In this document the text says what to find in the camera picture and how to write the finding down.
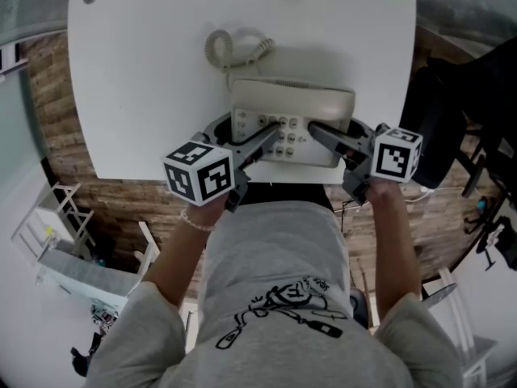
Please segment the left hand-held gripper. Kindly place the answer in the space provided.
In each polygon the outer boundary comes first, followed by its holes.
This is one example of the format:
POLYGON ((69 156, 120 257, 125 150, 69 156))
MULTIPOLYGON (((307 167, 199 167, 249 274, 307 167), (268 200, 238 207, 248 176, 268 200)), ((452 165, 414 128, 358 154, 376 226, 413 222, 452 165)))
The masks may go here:
POLYGON ((280 130, 274 122, 236 142, 231 114, 223 115, 163 158, 170 193, 198 207, 226 194, 225 208, 233 213, 247 192, 245 169, 276 143, 280 130))

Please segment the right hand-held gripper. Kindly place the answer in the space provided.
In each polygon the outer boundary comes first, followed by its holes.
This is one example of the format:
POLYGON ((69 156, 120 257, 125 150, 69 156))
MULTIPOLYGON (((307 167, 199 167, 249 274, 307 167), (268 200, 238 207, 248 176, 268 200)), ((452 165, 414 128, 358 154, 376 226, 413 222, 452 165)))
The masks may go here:
POLYGON ((308 130, 330 152, 343 155, 342 187, 358 205, 366 202, 373 179, 407 183, 418 168, 423 136, 410 130, 386 124, 371 129, 359 120, 352 120, 346 133, 320 122, 310 122, 308 130))

